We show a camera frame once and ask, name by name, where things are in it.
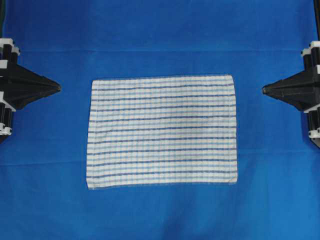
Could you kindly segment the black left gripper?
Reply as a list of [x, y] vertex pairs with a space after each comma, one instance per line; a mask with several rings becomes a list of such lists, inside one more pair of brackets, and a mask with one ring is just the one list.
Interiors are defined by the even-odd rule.
[[[0, 143], [3, 143], [12, 134], [13, 116], [16, 110], [22, 110], [32, 102], [61, 91], [61, 86], [57, 82], [18, 65], [19, 55], [20, 49], [12, 38], [0, 38]], [[9, 78], [12, 80], [51, 87], [15, 90], [9, 93], [9, 100], [5, 100], [5, 93], [9, 92], [7, 85], [12, 83], [5, 77], [8, 66]]]

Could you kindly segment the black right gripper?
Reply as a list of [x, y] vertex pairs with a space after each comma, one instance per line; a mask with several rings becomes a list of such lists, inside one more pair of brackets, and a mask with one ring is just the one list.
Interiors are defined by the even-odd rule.
[[[312, 41], [308, 48], [301, 52], [304, 70], [293, 76], [267, 84], [262, 93], [268, 97], [280, 100], [294, 106], [307, 116], [309, 140], [320, 147], [320, 42]], [[311, 88], [311, 98], [304, 98], [303, 94], [287, 95], [282, 92], [272, 93], [274, 90], [291, 88]]]

